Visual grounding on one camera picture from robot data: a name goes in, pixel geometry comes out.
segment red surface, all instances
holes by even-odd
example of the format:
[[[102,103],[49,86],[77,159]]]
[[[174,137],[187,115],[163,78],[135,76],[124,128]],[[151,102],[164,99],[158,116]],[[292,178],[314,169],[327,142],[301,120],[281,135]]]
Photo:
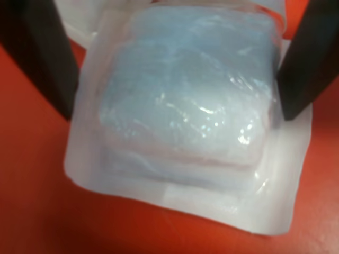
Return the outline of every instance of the red surface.
[[[288,36],[305,3],[288,1]],[[76,187],[63,171],[69,124],[2,48],[0,77],[1,254],[339,253],[339,79],[314,103],[291,231],[270,238]]]

